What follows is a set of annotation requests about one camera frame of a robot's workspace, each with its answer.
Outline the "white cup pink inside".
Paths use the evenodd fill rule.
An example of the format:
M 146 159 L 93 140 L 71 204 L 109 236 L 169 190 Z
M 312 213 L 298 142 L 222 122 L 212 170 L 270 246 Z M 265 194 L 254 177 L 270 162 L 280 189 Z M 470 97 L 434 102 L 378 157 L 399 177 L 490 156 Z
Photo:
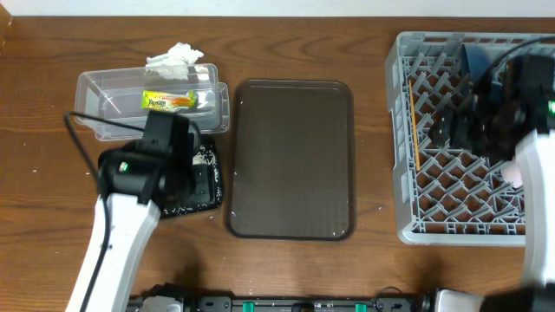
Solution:
M 505 182 L 510 183 L 514 188 L 520 188 L 524 184 L 525 169 L 524 163 L 519 159 L 513 159 L 501 170 L 501 176 Z

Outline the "dark blue plate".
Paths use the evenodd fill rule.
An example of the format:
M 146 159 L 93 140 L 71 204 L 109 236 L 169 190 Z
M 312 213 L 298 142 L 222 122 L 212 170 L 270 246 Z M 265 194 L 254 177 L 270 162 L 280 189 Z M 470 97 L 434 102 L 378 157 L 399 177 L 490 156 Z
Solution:
M 492 58 L 483 48 L 474 44 L 463 44 L 461 48 L 461 71 L 469 78 L 468 91 L 478 97 L 477 103 L 499 106 L 502 85 L 495 81 Z

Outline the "wooden chopstick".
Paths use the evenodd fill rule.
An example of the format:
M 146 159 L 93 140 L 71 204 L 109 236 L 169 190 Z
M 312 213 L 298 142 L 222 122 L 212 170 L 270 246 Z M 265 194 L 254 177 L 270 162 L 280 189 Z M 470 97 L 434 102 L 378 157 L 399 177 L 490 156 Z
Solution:
M 414 102 L 414 94 L 413 94 L 413 84 L 412 81 L 408 81 L 408 92 L 409 92 L 409 104 L 410 104 L 410 112 L 411 112 L 411 125 L 412 125 L 412 134 L 413 134 L 413 145 L 414 145 L 414 157 L 415 157 L 415 169 L 417 172 L 421 170 L 421 162 L 420 162 L 420 151 L 419 151 L 419 141 L 418 141 L 418 131 L 417 131 L 417 123 L 416 123 L 416 115 L 415 115 L 415 102 Z

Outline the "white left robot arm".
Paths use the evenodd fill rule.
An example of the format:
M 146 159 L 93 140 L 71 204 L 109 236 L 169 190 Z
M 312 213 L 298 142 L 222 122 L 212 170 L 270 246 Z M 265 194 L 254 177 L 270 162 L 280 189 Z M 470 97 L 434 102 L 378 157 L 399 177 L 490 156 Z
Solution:
M 219 160 L 212 137 L 202 137 L 193 156 L 193 176 L 208 183 L 187 204 L 162 208 L 135 195 L 111 193 L 95 204 L 92 235 L 67 311 L 123 311 L 147 242 L 159 221 L 214 210 L 223 199 Z

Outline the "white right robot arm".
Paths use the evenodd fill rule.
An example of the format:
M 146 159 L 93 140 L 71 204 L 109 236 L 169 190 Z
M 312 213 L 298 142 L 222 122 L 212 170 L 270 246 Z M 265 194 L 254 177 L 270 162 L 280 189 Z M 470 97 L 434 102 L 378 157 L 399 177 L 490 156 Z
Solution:
M 526 252 L 522 286 L 488 296 L 439 289 L 420 311 L 552 311 L 554 309 L 554 103 L 510 101 L 487 110 L 444 111 L 430 130 L 457 147 L 509 161 L 502 176 L 524 191 Z

